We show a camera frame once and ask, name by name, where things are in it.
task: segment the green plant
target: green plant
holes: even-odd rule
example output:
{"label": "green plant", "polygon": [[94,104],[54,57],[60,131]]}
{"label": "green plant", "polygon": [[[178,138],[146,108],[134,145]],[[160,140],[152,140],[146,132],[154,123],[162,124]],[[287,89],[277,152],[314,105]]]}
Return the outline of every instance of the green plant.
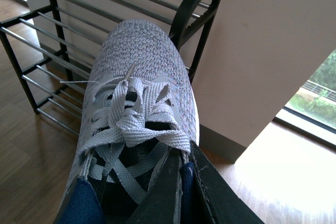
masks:
{"label": "green plant", "polygon": [[297,111],[336,128],[336,105],[323,96],[308,101],[300,94],[295,94],[289,104]]}

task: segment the shoelace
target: shoelace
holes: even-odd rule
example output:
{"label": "shoelace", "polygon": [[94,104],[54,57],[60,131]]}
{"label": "shoelace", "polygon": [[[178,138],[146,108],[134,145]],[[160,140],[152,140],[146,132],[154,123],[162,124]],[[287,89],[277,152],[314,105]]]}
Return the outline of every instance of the shoelace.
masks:
{"label": "shoelace", "polygon": [[[112,81],[103,83],[99,88],[111,85]],[[136,94],[134,103],[126,101],[126,96],[130,92]],[[90,132],[92,137],[79,150],[79,154],[82,154],[95,148],[106,163],[102,167],[95,165],[93,161],[90,167],[90,176],[95,179],[107,176],[107,181],[113,183],[115,181],[111,176],[108,176],[113,169],[126,192],[139,204],[146,192],[135,180],[135,177],[155,167],[166,146],[190,153],[189,137],[174,118],[169,105],[170,98],[171,90],[167,83],[142,81],[139,78],[120,81],[115,86],[111,107],[94,111]],[[147,129],[145,122],[168,123],[171,129],[162,131]],[[154,137],[159,140],[159,143],[146,158],[136,165],[125,168],[118,159],[124,145],[134,147]]]}

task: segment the sneaker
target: sneaker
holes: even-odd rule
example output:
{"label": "sneaker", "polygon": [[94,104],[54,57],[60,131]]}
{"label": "sneaker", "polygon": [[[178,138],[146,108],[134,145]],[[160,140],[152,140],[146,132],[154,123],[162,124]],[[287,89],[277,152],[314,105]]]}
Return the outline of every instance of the sneaker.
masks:
{"label": "sneaker", "polygon": [[187,162],[198,115],[184,63],[144,20],[111,32],[83,103],[75,160],[54,223],[123,223],[155,183],[169,149]]}

